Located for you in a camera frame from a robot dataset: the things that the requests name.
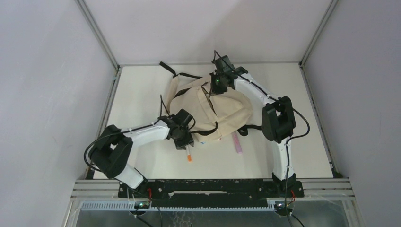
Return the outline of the orange capped white marker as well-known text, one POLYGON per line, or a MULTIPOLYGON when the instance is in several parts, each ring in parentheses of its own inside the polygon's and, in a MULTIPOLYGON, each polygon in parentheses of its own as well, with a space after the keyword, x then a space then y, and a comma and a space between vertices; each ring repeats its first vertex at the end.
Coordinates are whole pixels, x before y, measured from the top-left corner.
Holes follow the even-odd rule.
POLYGON ((187 160, 188 160, 189 163, 191 163, 192 162, 192 156, 191 156, 191 152, 190 152, 190 147, 186 146, 185 150, 186 150, 187 160))

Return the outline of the beige canvas backpack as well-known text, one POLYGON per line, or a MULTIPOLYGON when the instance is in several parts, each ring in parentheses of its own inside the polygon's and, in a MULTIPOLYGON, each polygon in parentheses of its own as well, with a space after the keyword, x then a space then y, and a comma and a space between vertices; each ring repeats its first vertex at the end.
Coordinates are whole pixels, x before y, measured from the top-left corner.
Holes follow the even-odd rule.
POLYGON ((210 76, 193 76, 194 81, 180 84, 180 77, 191 77, 186 73, 176 73, 164 62, 160 66, 173 74, 167 94, 167 110, 176 114, 184 109, 193 116, 190 132, 198 142, 219 140, 238 131, 247 136, 248 129, 261 127, 248 124, 253 114, 252 104, 241 92, 229 88, 223 94, 213 94, 210 76))

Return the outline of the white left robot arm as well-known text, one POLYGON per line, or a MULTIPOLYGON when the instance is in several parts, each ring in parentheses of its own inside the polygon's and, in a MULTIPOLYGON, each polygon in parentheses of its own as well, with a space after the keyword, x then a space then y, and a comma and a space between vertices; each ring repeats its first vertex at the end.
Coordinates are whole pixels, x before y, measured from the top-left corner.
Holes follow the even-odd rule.
POLYGON ((131 151, 157 140, 173 140, 177 150, 193 145, 189 123, 193 116, 181 109, 177 114, 158 117, 155 122, 137 128, 107 126, 84 151, 84 161, 93 170, 129 187, 136 197, 148 191, 146 177, 128 163, 131 151))

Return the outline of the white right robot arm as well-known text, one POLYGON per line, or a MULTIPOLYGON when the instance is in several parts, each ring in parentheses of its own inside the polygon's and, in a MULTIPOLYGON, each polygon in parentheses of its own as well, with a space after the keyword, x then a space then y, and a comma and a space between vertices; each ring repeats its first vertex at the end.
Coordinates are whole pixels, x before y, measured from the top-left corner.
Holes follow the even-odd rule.
POLYGON ((291 141, 310 132, 308 120, 292 106, 288 96, 276 96, 260 85, 243 67, 235 67, 228 56, 215 54, 212 63, 211 91, 223 94, 232 88, 262 105, 261 131, 275 143, 273 148, 273 190, 280 197, 287 196, 297 182, 291 160, 291 141))

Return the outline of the pink highlighter pen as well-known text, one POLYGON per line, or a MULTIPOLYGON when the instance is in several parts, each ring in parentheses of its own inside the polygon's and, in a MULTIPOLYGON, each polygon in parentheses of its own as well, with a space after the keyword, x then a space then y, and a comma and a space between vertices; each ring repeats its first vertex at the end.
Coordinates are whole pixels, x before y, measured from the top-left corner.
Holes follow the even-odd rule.
POLYGON ((242 150, 242 147, 241 147, 240 140, 239 140, 239 137, 237 135, 237 132, 235 131, 235 132, 231 133, 231 135, 232 135, 234 147, 235 147, 235 150, 236 150, 237 154, 242 154, 243 150, 242 150))

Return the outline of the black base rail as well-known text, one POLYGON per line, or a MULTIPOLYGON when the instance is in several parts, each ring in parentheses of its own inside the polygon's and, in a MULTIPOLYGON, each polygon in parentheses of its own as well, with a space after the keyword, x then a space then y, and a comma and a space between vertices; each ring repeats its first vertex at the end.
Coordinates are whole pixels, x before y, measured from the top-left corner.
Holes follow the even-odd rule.
POLYGON ((158 179, 137 189, 121 184, 118 198, 151 199, 159 208, 263 208, 268 199, 292 200, 305 196, 300 181, 271 179, 158 179))

